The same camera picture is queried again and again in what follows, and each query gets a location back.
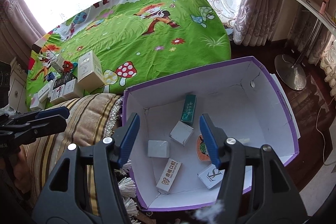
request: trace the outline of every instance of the white table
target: white table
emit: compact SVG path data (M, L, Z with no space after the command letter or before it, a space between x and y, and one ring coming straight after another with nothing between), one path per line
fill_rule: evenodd
M336 29L334 26L327 20L330 20L331 16L328 13L323 15L319 13L320 5L318 5L313 0L296 0L298 3L307 8L314 16L316 16L315 26L297 60L290 57L289 55L280 54L276 56L274 60L274 65L276 71L281 78L281 80L293 90L303 90L306 86L306 75L301 67L300 63L305 56L307 50L314 42L316 36L320 31L321 24L325 25L328 30L336 36Z

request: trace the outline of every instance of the teal box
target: teal box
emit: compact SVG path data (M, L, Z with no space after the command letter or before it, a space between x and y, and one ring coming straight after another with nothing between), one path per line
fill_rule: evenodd
M196 95L187 94L185 96L181 122L192 126L194 122L194 115L196 109Z

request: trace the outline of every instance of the bolt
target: bolt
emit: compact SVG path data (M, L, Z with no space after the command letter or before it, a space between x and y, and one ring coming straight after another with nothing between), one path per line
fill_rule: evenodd
M227 139L226 139L226 142L227 142L228 144L235 144L235 143L236 143L236 139L235 139L235 138L227 138Z
M113 139L111 137L106 137L103 138L103 143L108 144L108 143L112 143Z
M272 151L272 147L270 147L268 144L263 145L262 148L266 152L271 152Z
M68 145L68 149L70 151L75 150L76 148L77 148L77 145L75 143L71 143L71 144Z

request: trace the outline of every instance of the round metal base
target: round metal base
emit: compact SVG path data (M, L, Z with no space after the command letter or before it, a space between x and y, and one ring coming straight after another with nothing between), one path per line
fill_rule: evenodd
M279 54L274 60L275 70L281 80L293 90L303 90L306 86L306 74L300 64L294 67L295 59Z

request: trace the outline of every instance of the green bedsheet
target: green bedsheet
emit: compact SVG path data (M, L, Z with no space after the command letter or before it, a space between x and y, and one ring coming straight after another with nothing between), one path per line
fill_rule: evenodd
M226 31L207 0L103 0L35 43L28 107L53 71L53 55L77 62L90 50L101 61L106 83L92 93L122 94L131 85L231 57Z

